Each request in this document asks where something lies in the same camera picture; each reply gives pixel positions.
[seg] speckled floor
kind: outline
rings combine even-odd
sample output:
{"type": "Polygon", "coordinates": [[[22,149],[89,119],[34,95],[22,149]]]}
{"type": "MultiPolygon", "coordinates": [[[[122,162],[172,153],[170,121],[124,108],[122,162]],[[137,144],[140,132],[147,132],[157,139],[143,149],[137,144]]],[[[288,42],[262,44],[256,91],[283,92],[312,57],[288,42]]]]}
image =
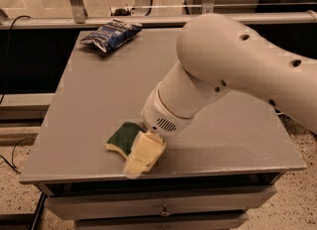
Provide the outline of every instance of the speckled floor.
{"type": "MultiPolygon", "coordinates": [[[[261,208],[248,211],[249,221],[239,230],[316,230],[317,229],[317,137],[287,117],[281,117],[297,150],[301,153],[307,169],[289,172],[276,184],[277,194],[261,208]]],[[[27,137],[28,132],[18,136],[16,141],[27,137]]],[[[11,160],[14,141],[1,144],[0,154],[11,160]]],[[[14,163],[23,170],[28,158],[32,140],[15,150],[14,163]]],[[[31,213],[35,210],[40,192],[31,185],[19,184],[19,175],[5,164],[0,165],[0,214],[31,213]]],[[[5,229],[27,229],[26,227],[1,227],[5,229]]],[[[73,229],[72,221],[61,221],[45,210],[40,230],[73,229]]]]}

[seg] wooden drawer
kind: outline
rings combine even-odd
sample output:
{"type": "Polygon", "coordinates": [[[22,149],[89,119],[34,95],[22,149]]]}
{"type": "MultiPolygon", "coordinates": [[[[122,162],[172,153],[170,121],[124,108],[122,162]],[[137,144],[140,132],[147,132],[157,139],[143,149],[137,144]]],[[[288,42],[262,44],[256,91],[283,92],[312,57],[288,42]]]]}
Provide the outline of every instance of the wooden drawer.
{"type": "Polygon", "coordinates": [[[214,230],[235,229],[248,220],[243,213],[175,215],[76,221],[76,230],[214,230]]]}
{"type": "Polygon", "coordinates": [[[63,220],[171,215],[260,207],[276,193],[274,186],[210,188],[48,198],[46,207],[63,220]]]}

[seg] drawer handle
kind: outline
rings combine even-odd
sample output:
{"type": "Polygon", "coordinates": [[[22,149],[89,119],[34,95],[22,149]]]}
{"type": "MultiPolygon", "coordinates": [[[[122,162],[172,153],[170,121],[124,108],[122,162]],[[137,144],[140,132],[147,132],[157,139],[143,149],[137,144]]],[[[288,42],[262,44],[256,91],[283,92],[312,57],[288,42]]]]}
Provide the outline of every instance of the drawer handle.
{"type": "Polygon", "coordinates": [[[170,211],[168,211],[167,210],[167,206],[166,205],[164,205],[163,207],[162,207],[162,211],[159,213],[159,215],[160,216],[162,216],[162,217],[168,217],[168,216],[170,216],[170,211]]]}

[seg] desk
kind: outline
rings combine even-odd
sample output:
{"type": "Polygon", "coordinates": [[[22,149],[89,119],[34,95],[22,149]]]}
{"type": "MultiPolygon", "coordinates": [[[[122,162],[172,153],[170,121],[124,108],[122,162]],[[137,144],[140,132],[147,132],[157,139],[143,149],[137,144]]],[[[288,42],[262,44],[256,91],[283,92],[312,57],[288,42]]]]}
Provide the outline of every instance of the desk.
{"type": "Polygon", "coordinates": [[[142,122],[148,95],[177,61],[179,32],[144,29],[107,56],[76,43],[21,183],[37,185],[47,208],[78,229],[237,228],[282,174],[305,169],[274,110],[231,91],[166,139],[151,173],[122,175],[123,158],[105,142],[124,122],[142,122]]]}

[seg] white robotic arm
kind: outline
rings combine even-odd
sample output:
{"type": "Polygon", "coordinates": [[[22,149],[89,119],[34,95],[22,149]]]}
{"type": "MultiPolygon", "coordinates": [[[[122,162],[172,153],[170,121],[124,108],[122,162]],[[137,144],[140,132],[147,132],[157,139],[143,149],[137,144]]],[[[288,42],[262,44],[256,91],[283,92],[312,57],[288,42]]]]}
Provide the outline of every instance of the white robotic arm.
{"type": "Polygon", "coordinates": [[[266,101],[317,134],[316,59],[287,52],[217,14],[199,16],[184,26],[177,55],[179,62],[143,109],[153,132],[178,134],[201,108],[232,88],[266,101]]]}

